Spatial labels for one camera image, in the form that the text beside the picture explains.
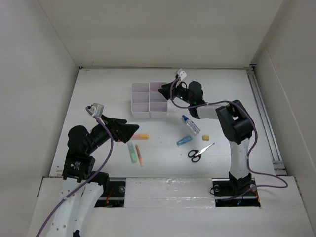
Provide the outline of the green highlighter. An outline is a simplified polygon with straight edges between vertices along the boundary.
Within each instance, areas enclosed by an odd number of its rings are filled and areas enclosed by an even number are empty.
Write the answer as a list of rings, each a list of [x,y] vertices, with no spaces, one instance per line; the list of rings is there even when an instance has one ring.
[[[127,145],[128,145],[128,150],[129,150],[131,162],[132,163],[136,163],[137,162],[137,156],[136,156],[136,152],[135,152],[135,149],[134,149],[134,146],[133,146],[132,142],[128,142]]]

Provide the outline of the orange yellow highlighter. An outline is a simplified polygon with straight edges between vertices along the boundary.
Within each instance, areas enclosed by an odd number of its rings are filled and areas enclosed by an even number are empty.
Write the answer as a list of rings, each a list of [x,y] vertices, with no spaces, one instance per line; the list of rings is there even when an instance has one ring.
[[[134,134],[131,140],[148,140],[149,134]]]

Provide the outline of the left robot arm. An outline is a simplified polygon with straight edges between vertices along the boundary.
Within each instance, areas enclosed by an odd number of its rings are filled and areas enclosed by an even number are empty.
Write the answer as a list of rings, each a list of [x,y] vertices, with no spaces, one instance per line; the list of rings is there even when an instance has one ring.
[[[92,210],[101,196],[110,191],[110,178],[101,169],[94,170],[92,153],[105,142],[110,141],[107,163],[114,143],[127,143],[139,129],[125,119],[109,118],[90,113],[97,125],[91,131],[78,125],[68,133],[68,151],[62,172],[60,201],[44,220],[37,232],[39,237],[47,224],[48,237],[80,237]]]

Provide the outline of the orange pen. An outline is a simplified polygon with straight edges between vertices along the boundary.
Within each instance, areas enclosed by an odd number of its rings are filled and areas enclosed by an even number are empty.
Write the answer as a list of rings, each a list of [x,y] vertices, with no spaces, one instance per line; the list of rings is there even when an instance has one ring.
[[[142,156],[141,156],[141,153],[140,153],[140,149],[139,149],[138,144],[135,145],[135,149],[136,149],[136,152],[137,152],[137,155],[138,155],[140,167],[143,167],[143,166],[144,166],[144,163],[143,163],[143,159],[142,159]]]

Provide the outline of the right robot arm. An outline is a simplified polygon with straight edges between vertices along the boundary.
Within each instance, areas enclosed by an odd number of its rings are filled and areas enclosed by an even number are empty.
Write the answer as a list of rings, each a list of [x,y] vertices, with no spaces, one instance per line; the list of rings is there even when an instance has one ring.
[[[192,81],[185,84],[179,77],[162,85],[158,92],[171,102],[178,98],[188,104],[186,109],[196,119],[218,120],[229,141],[231,167],[227,181],[215,181],[215,196],[235,199],[250,191],[255,183],[249,171],[249,153],[253,149],[250,139],[257,133],[254,122],[239,100],[207,103],[203,99],[202,85]]]

